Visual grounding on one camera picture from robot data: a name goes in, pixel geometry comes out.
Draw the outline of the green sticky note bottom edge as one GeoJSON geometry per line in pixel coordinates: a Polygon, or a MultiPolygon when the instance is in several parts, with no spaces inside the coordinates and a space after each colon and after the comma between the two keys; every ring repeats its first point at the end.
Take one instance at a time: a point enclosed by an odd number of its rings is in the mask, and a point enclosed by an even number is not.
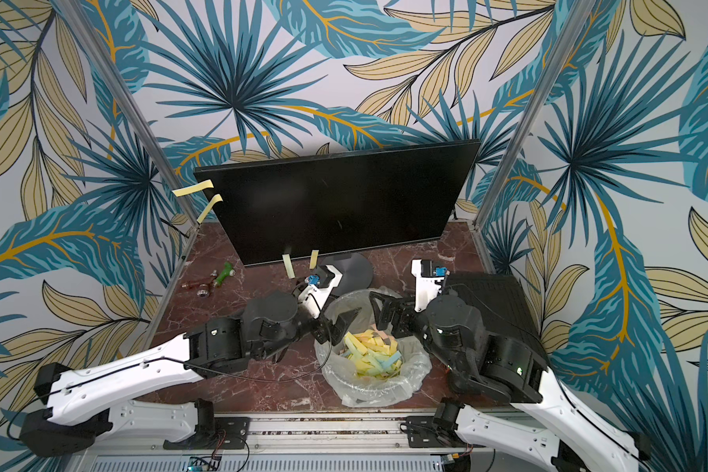
{"type": "Polygon", "coordinates": [[[287,276],[288,276],[290,279],[295,278],[295,277],[296,277],[296,275],[295,275],[295,270],[294,270],[293,263],[292,263],[292,261],[291,261],[290,255],[289,255],[289,254],[283,254],[283,255],[282,255],[282,261],[283,261],[283,265],[284,265],[284,268],[285,268],[285,271],[286,271],[287,276]]]}

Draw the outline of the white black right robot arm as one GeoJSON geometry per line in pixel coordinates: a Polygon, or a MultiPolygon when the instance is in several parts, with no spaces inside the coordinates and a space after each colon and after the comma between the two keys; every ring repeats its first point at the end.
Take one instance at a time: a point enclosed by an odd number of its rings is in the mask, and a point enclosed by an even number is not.
{"type": "Polygon", "coordinates": [[[519,425],[445,399],[433,420],[438,434],[547,471],[648,470],[647,436],[614,427],[576,399],[527,344],[487,330],[483,311],[454,295],[439,295],[424,307],[380,293],[369,300],[377,328],[415,337],[448,367],[455,391],[491,397],[538,423],[519,425]]]}

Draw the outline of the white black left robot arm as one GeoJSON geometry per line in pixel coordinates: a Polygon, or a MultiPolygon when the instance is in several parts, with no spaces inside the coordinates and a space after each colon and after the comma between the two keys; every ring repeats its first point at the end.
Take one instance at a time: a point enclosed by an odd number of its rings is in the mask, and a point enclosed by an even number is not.
{"type": "Polygon", "coordinates": [[[330,320],[324,299],[274,292],[254,299],[228,316],[178,334],[132,356],[73,370],[51,363],[39,371],[35,393],[41,409],[29,413],[20,442],[39,457],[74,454],[114,438],[161,440],[168,450],[198,450],[219,444],[220,431],[210,401],[182,404],[139,400],[159,389],[215,377],[236,377],[253,360],[267,359],[312,334],[320,344],[342,341],[359,311],[330,320]]]}

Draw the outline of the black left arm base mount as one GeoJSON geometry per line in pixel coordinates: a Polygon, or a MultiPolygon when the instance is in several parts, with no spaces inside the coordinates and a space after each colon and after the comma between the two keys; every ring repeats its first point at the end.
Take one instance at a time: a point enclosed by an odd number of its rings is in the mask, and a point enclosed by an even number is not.
{"type": "Polygon", "coordinates": [[[180,442],[163,443],[165,450],[242,450],[249,433],[250,417],[216,416],[214,405],[197,399],[187,403],[196,412],[192,434],[180,442]]]}

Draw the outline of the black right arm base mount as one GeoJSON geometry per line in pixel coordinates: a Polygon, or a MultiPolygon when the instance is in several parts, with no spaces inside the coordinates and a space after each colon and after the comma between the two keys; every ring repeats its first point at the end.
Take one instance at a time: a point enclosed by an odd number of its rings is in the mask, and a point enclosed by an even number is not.
{"type": "Polygon", "coordinates": [[[461,448],[473,450],[476,444],[458,436],[457,419],[466,403],[445,397],[432,415],[407,416],[399,429],[407,436],[411,448],[461,448]]]}

